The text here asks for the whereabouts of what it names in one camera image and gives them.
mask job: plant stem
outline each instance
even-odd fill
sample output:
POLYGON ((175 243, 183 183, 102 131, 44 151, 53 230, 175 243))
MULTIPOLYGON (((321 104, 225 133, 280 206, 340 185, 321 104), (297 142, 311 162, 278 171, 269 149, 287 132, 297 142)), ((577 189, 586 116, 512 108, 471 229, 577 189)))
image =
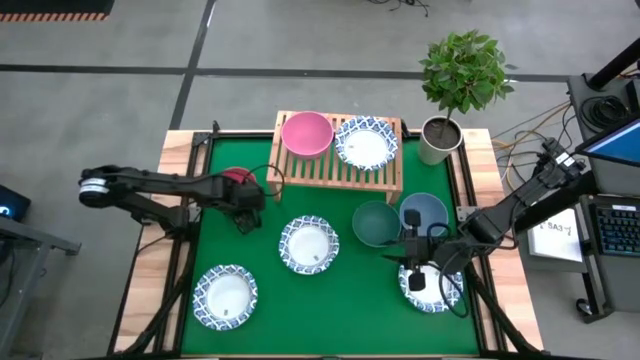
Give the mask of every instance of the plant stem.
POLYGON ((442 123, 442 129, 440 129, 440 135, 438 138, 442 139, 442 135, 444 134, 444 129, 449 125, 449 119, 451 118, 451 113, 453 112, 453 108, 449 108, 447 110, 447 118, 444 119, 444 123, 442 123))

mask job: pink bowl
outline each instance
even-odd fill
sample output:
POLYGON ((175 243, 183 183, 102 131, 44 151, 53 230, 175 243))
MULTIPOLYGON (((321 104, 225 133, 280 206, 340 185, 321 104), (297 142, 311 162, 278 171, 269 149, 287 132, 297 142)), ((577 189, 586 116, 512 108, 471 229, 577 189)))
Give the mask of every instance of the pink bowl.
POLYGON ((282 126, 282 142, 294 155, 313 159, 322 155, 333 141, 329 119, 315 112, 293 115, 282 126))
POLYGON ((237 166, 227 168, 225 171, 222 172, 223 176, 231 178, 236 182, 242 183, 246 179, 249 181, 253 181, 255 183, 256 182, 255 175, 251 174, 247 176, 247 174, 249 174, 249 170, 245 168, 237 167, 237 166))

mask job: wooden dish rack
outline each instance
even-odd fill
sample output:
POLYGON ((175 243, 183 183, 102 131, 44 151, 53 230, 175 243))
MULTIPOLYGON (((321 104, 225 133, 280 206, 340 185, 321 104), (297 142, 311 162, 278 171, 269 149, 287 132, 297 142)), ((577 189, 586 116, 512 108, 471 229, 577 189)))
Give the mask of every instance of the wooden dish rack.
MULTIPOLYGON (((335 151, 332 143, 329 149, 320 157, 312 160, 296 158, 282 143, 280 132, 287 119, 295 115, 295 111, 278 111, 276 127, 273 133, 273 144, 269 164, 277 167, 285 175, 285 186, 312 186, 335 189, 380 191, 386 194, 386 201, 395 204, 402 194, 402 127, 399 118, 376 117, 388 122, 398 138, 398 150, 393 161, 384 168, 375 171, 361 171, 347 165, 335 151)), ((342 124, 356 115, 322 114, 331 121, 337 132, 342 124)), ((275 170, 267 172, 267 184, 272 193, 280 191, 282 176, 275 170)), ((280 201, 282 193, 274 197, 280 201)))

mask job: black keyboard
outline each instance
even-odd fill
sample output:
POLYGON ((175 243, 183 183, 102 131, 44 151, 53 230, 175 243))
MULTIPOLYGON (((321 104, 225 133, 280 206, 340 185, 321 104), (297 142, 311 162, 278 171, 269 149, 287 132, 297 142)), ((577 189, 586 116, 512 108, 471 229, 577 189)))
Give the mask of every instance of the black keyboard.
POLYGON ((596 217, 603 253, 640 256, 640 211, 596 207, 596 217))

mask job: blue and white patterned plate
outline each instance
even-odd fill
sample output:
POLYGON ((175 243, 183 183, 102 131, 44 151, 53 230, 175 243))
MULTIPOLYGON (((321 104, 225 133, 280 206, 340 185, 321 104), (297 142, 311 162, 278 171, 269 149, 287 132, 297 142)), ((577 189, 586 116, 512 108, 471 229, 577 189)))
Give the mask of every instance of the blue and white patterned plate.
POLYGON ((193 291, 193 314, 202 325, 217 331, 242 325, 258 303, 258 285, 240 265, 209 269, 193 291))
POLYGON ((357 116, 340 126, 336 152, 360 170, 378 170, 396 157, 398 138, 391 125, 373 116, 357 116))
POLYGON ((285 265, 294 272, 314 275, 327 270, 338 255, 338 234, 327 220, 305 215, 293 219, 280 235, 278 251, 285 265))
MULTIPOLYGON (((400 290, 404 296, 409 300, 416 309, 426 313, 439 313, 449 310, 449 307, 442 300, 440 296, 440 288, 438 284, 438 278, 440 271, 432 266, 421 266, 420 271, 425 275, 425 288, 420 291, 409 290, 409 275, 413 271, 406 271, 404 266, 400 265, 398 270, 398 280, 400 282, 400 290)), ((450 275, 451 279, 458 284, 461 290, 464 291, 462 283, 462 274, 456 273, 450 275)), ((442 285, 445 295, 449 303, 454 306, 458 300, 460 300, 460 293, 456 290, 455 286, 444 277, 442 279, 442 285)))

